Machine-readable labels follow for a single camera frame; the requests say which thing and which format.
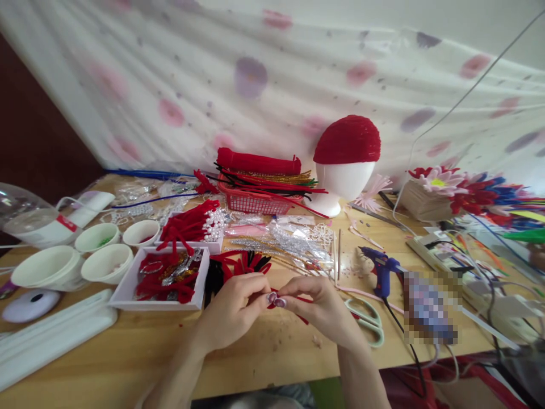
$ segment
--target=scissors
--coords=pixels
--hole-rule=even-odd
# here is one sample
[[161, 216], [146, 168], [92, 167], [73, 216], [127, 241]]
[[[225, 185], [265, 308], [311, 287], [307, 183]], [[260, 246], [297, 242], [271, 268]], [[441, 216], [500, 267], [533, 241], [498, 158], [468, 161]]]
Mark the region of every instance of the scissors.
[[[355, 304], [363, 304], [366, 306], [371, 312], [372, 316], [369, 316], [367, 314], [364, 314], [363, 312], [357, 310], [355, 308]], [[349, 298], [345, 301], [346, 308], [349, 309], [349, 311], [354, 315], [357, 315], [358, 318], [358, 324], [361, 325], [364, 328], [369, 329], [370, 331], [374, 332], [378, 340], [374, 342], [369, 342], [369, 345], [372, 348], [380, 348], [384, 344], [384, 330], [382, 329], [382, 321], [380, 320], [380, 315], [371, 304], [369, 304], [367, 301], [354, 297]]]

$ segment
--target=pipe cleaner flower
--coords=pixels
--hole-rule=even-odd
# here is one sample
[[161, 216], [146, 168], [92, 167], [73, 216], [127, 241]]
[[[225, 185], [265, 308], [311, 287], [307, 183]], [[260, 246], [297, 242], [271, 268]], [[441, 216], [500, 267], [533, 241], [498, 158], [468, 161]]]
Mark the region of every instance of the pipe cleaner flower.
[[454, 196], [456, 193], [467, 193], [467, 190], [458, 187], [464, 182], [462, 175], [453, 175], [452, 171], [444, 172], [440, 166], [432, 168], [428, 176], [420, 175], [418, 179], [425, 190], [444, 196]]
[[382, 176], [378, 173], [375, 175], [374, 179], [371, 181], [369, 189], [365, 192], [360, 193], [359, 196], [354, 200], [354, 203], [358, 206], [362, 206], [372, 212], [379, 213], [380, 205], [373, 198], [378, 192], [383, 190], [392, 190], [391, 187], [385, 189], [386, 186], [391, 185], [392, 181], [388, 176]]

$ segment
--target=red flower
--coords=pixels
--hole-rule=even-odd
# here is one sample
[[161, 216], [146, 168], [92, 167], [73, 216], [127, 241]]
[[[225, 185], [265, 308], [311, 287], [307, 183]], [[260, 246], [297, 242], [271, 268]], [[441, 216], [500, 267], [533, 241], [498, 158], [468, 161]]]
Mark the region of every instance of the red flower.
[[468, 190], [469, 193], [456, 193], [453, 197], [449, 197], [452, 201], [450, 204], [452, 214], [458, 214], [460, 209], [464, 209], [466, 212], [480, 215], [483, 212], [483, 206], [494, 204], [498, 194], [485, 190], [487, 186], [494, 183], [493, 181], [476, 182], [465, 186], [466, 183], [467, 181], [463, 181], [458, 187]]

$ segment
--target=plastic basket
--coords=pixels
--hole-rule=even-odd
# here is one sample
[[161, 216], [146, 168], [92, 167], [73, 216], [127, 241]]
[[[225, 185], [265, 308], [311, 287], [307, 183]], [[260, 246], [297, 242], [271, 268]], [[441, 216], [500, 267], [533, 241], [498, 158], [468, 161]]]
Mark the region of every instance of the plastic basket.
[[[220, 174], [219, 179], [221, 181], [227, 180], [223, 174]], [[245, 213], [284, 215], [293, 207], [293, 204], [288, 201], [279, 200], [266, 194], [233, 189], [232, 187], [229, 187], [227, 183], [218, 182], [217, 187], [225, 193], [225, 196], [227, 197], [227, 206], [231, 210]], [[290, 199], [301, 202], [303, 197], [295, 195], [290, 196]]]

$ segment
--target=paper cup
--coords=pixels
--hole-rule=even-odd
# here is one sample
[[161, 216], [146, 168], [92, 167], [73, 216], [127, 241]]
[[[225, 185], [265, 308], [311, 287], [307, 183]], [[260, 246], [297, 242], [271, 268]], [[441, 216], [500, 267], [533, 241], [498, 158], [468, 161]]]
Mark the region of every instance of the paper cup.
[[56, 246], [33, 254], [13, 271], [11, 282], [20, 287], [77, 291], [87, 285], [81, 277], [83, 258], [70, 246]]
[[125, 244], [112, 244], [92, 254], [81, 268], [81, 275], [89, 281], [119, 284], [134, 259]]
[[[76, 239], [74, 246], [76, 247], [76, 250], [81, 253], [94, 253], [107, 245], [119, 243], [120, 237], [121, 234], [115, 224], [102, 223], [88, 228], [81, 233]], [[104, 241], [109, 238], [111, 238], [111, 240], [104, 243]]]
[[142, 220], [125, 231], [123, 242], [134, 247], [150, 246], [159, 237], [160, 231], [161, 226], [155, 220]]

